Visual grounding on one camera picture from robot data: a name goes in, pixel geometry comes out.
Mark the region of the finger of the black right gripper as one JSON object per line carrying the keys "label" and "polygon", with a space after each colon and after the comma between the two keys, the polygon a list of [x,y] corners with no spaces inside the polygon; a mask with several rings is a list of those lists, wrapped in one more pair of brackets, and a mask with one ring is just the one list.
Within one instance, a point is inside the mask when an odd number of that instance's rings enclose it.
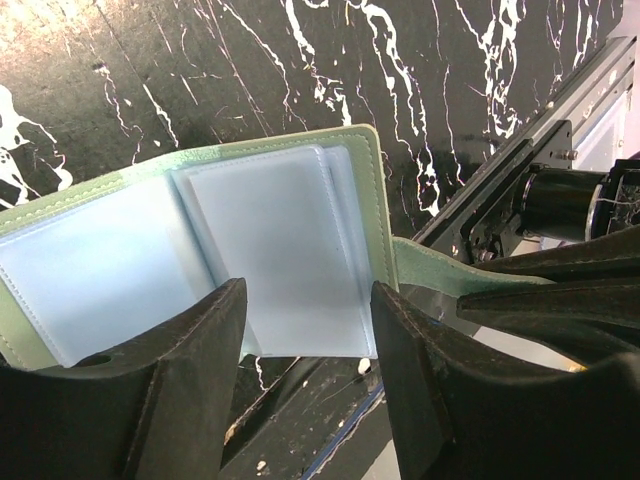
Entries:
{"label": "finger of the black right gripper", "polygon": [[639,286],[639,228],[629,227],[595,240],[479,265],[524,286]]}
{"label": "finger of the black right gripper", "polygon": [[581,365],[639,352],[639,281],[606,279],[470,294],[460,318],[538,342]]}

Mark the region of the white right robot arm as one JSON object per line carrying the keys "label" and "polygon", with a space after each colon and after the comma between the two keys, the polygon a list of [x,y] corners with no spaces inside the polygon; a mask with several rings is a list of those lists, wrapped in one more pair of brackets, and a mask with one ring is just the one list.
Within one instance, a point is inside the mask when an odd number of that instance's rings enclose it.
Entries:
{"label": "white right robot arm", "polygon": [[544,168],[513,199],[524,232],[565,246],[482,265],[541,285],[468,294],[457,313],[539,342],[584,366],[639,351],[639,163],[609,173]]}

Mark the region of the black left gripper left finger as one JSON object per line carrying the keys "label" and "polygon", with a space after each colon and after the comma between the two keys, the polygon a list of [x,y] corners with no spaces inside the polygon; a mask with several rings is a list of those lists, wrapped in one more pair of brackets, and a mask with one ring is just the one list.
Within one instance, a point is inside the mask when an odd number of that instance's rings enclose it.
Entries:
{"label": "black left gripper left finger", "polygon": [[74,367],[1,369],[5,479],[214,479],[245,329],[232,279]]}

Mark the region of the green card holder wallet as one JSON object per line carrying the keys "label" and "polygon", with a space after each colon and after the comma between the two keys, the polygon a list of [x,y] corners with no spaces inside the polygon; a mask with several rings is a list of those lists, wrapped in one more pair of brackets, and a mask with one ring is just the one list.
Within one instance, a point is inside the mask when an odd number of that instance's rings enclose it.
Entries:
{"label": "green card holder wallet", "polygon": [[535,285],[391,232],[366,124],[164,154],[1,215],[1,353],[71,367],[242,278],[240,355],[376,358],[375,282]]}

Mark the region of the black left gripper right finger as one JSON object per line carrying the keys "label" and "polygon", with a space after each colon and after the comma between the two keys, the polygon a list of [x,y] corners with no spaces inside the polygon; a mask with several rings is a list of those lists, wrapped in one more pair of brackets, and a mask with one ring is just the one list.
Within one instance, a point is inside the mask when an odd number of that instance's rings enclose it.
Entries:
{"label": "black left gripper right finger", "polygon": [[635,479],[639,358],[579,373],[488,347],[375,283],[371,311],[404,479]]}

